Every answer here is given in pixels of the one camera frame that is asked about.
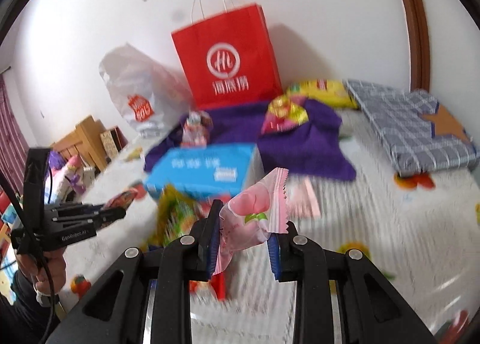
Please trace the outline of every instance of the person's hand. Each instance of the person's hand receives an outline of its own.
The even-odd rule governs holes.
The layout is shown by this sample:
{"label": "person's hand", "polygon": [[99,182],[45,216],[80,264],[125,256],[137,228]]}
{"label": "person's hand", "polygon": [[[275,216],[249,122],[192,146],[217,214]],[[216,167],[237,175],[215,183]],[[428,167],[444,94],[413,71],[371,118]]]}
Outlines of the person's hand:
{"label": "person's hand", "polygon": [[[48,260],[50,273],[52,274],[55,293],[58,293],[66,282],[66,264],[63,258],[63,252],[65,252],[65,248],[44,253]],[[40,293],[50,295],[49,279],[47,278],[45,269],[42,267],[39,270],[37,264],[29,255],[16,255],[16,258],[18,268],[28,280],[35,284],[35,288],[40,291]]]}

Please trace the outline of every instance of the purple cloth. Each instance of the purple cloth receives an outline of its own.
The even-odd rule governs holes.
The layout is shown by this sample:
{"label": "purple cloth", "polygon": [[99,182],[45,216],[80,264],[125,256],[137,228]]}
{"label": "purple cloth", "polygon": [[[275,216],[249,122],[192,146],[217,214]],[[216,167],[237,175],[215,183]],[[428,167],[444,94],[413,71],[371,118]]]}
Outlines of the purple cloth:
{"label": "purple cloth", "polygon": [[67,162],[62,157],[62,155],[56,151],[50,151],[49,153],[49,167],[51,169],[61,170]]}
{"label": "purple cloth", "polygon": [[[354,167],[345,159],[338,146],[338,130],[342,119],[327,105],[307,99],[304,108],[308,122],[282,133],[260,135],[268,101],[206,110],[212,117],[210,143],[256,143],[263,167],[268,173],[276,167],[287,168],[296,174],[321,176],[338,180],[354,180]],[[145,171],[153,166],[170,148],[182,139],[182,125],[154,147],[145,157]]]}

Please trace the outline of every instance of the pink candy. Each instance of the pink candy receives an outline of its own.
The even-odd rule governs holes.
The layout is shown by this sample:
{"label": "pink candy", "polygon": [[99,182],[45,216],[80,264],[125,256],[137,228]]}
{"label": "pink candy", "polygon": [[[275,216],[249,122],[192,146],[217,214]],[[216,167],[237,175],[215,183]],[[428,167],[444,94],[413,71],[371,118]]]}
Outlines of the pink candy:
{"label": "pink candy", "polygon": [[285,181],[289,171],[276,168],[233,197],[220,211],[220,249],[215,274],[233,253],[264,243],[271,233],[287,233]]}

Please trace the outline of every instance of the red object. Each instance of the red object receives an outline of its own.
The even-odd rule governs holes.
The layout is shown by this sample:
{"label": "red object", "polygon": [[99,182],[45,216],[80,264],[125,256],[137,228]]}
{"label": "red object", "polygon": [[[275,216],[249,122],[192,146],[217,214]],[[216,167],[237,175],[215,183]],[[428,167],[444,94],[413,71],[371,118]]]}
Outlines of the red object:
{"label": "red object", "polygon": [[215,294],[217,295],[217,299],[219,301],[226,298],[227,291],[225,289],[225,276],[223,272],[212,276],[212,279],[210,280],[210,285],[214,289]]}
{"label": "red object", "polygon": [[197,287],[198,287],[198,282],[197,281],[195,281],[195,280],[189,281],[188,289],[191,293],[194,293],[195,291],[197,291]]}
{"label": "red object", "polygon": [[281,95],[262,8],[237,8],[172,33],[199,110]]}
{"label": "red object", "polygon": [[143,183],[135,184],[134,186],[131,186],[131,188],[137,191],[135,200],[143,199],[145,198],[145,195],[147,195],[147,191],[145,190],[145,187],[143,187]]}
{"label": "red object", "polygon": [[407,190],[414,190],[417,186],[422,186],[427,190],[435,189],[435,182],[428,172],[410,177],[400,177],[398,174],[395,174],[394,181],[400,188]]}
{"label": "red object", "polygon": [[460,311],[455,320],[449,326],[446,333],[438,341],[439,344],[455,344],[469,325],[469,313],[466,310]]}
{"label": "red object", "polygon": [[137,122],[145,122],[154,114],[152,105],[143,96],[129,96],[128,105],[135,112]]}
{"label": "red object", "polygon": [[82,299],[82,297],[88,290],[90,290],[91,287],[92,283],[87,281],[83,275],[75,276],[70,282],[70,290],[72,293],[78,295],[78,299]]}
{"label": "red object", "polygon": [[0,194],[0,214],[3,214],[7,209],[7,207],[9,206],[10,206],[10,199],[8,199],[7,194],[5,194],[2,191],[2,193]]}

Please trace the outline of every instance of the gray checkered fabric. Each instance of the gray checkered fabric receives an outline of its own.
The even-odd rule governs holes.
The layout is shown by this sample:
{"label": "gray checkered fabric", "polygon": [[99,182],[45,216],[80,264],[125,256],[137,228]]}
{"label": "gray checkered fabric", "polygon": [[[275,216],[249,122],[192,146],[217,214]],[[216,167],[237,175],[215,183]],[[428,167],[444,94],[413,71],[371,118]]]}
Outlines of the gray checkered fabric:
{"label": "gray checkered fabric", "polygon": [[432,123],[419,116],[436,113],[438,100],[428,92],[406,92],[359,80],[345,80],[344,85],[400,176],[477,164],[479,155],[473,143],[467,145],[453,135],[432,137]]}

